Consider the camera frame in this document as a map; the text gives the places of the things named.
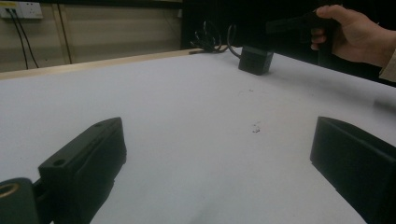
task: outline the black block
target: black block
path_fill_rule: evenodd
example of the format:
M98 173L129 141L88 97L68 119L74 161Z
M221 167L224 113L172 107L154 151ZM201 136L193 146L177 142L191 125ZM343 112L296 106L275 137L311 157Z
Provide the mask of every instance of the black block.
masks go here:
M244 46L238 68L254 75L268 72L274 53L272 51Z
M54 223L90 223L125 162L120 118L92 125L44 161L38 171L55 202Z
M396 148L337 119L318 118L310 159L367 223L396 223Z

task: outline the black object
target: black object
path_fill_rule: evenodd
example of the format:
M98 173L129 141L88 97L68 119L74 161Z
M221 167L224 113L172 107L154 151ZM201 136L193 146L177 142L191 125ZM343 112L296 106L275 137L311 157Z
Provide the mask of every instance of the black object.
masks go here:
M249 46L242 47L241 59L238 68L254 75L268 72L274 53L271 50L262 50Z
M229 48L227 46L221 49L221 35L212 21L204 21L203 29L195 31L195 40L191 41L191 46L201 50L191 51L190 54L223 53Z
M44 161L34 184L0 183L0 223L90 223L125 162L121 119L96 123Z
M396 147L319 117L310 159L367 223L396 223Z
M319 47L318 65L330 68L332 65L332 34L337 26L333 19L322 19L317 16L316 12L309 12L302 17L283 19L277 21L268 21L265 24L267 34L283 33L290 30L300 30L300 42L308 43L311 41L312 28L324 28L327 36L325 43Z
M24 36L24 38L25 38L25 41L26 41L26 43L27 43L27 46L28 46L28 48L29 48L30 55L32 56L33 62L35 63L35 67L36 67L36 68L39 68L39 67L38 67L38 64L37 64L37 61L35 60L35 55L34 55L33 52L32 52L32 47L30 46L29 38L27 37L27 35L26 35L26 33L25 33L24 29L23 29L23 26L22 26L22 23L21 23L20 18L18 17L17 11L16 11L15 9L6 8L6 12L7 12L7 13L9 14L9 16L11 17L12 22L14 23L15 28L17 29L18 36L20 37L20 41L21 41L22 52L23 52L23 57L24 57L24 61L25 61L26 70L29 69L29 65L28 65L27 58L26 58L26 52L25 52L25 49L24 49L24 44L23 44L23 40L22 40L22 37L21 37L20 28L21 28L21 31L22 31L23 36Z

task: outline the wall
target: wall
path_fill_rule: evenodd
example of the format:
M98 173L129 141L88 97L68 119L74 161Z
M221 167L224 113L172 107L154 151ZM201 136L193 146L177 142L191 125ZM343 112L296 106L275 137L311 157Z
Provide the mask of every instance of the wall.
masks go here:
M40 67L178 50L178 10L41 4L43 20L21 20ZM35 68L25 43L29 68ZM0 19L0 72L25 69L12 20Z

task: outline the electrical outlet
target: electrical outlet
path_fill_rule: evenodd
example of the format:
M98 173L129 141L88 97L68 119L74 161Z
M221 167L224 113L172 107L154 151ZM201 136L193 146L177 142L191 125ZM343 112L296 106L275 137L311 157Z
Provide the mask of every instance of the electrical outlet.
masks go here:
M11 16L6 9L15 9L20 19L42 19L43 13L39 3L32 2L9 2L0 1L0 16L4 19L10 19Z
M25 19L43 19L39 3L20 2L20 9Z
M4 19L11 19L11 15L6 11L6 9L14 9L17 12L18 18L23 18L23 14L20 9L19 2L8 2L0 1L0 16Z

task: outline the white table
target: white table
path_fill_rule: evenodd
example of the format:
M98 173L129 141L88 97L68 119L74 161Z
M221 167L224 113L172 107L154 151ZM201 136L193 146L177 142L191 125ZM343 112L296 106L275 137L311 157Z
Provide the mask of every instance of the white table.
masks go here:
M128 161L92 223L364 223L311 164L318 116L396 146L396 89L275 55L231 53L0 81L0 180L121 117Z

